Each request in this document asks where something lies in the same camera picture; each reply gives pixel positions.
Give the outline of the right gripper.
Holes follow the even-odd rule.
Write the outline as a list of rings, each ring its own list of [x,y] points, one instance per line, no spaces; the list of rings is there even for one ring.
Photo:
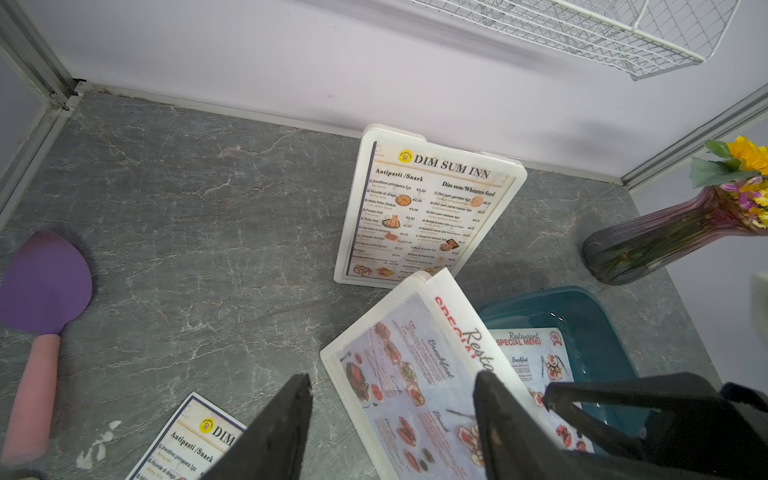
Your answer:
[[[676,373],[617,382],[555,383],[547,410],[612,456],[726,479],[767,477],[767,395]],[[599,405],[630,416],[612,426],[586,412]]]

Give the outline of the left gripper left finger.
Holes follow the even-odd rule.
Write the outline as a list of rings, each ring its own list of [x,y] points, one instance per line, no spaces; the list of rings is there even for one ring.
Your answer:
[[[291,376],[202,479],[298,479],[312,406],[309,375]]]

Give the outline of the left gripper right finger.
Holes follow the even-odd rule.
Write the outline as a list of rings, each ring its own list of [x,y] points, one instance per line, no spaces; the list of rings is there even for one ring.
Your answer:
[[[488,479],[584,477],[493,373],[477,374],[473,401]]]

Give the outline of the dim sum menu sheet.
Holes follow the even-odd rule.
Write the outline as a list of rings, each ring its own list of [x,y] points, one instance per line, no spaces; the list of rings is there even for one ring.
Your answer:
[[[197,392],[190,393],[161,429],[130,479],[200,479],[245,432],[246,426]]]

